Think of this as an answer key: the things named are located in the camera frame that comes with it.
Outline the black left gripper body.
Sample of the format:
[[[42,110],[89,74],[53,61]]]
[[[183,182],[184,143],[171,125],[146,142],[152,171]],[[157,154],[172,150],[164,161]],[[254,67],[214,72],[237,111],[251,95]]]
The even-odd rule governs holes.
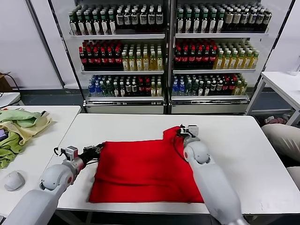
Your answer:
[[[84,164],[87,164],[92,160],[99,160],[101,150],[83,150],[83,153],[79,155],[79,158]]]

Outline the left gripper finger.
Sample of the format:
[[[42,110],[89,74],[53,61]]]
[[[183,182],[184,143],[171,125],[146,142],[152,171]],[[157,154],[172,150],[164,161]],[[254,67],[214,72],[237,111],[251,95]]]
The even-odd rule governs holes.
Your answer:
[[[83,150],[101,150],[103,148],[104,144],[100,143],[97,145],[90,145],[83,148]]]

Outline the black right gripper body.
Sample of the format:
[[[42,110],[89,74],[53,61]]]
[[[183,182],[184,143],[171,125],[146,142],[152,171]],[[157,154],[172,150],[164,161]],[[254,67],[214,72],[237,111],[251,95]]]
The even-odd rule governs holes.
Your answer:
[[[176,131],[177,136],[185,138],[188,136],[188,128],[184,125],[180,125],[180,128]]]

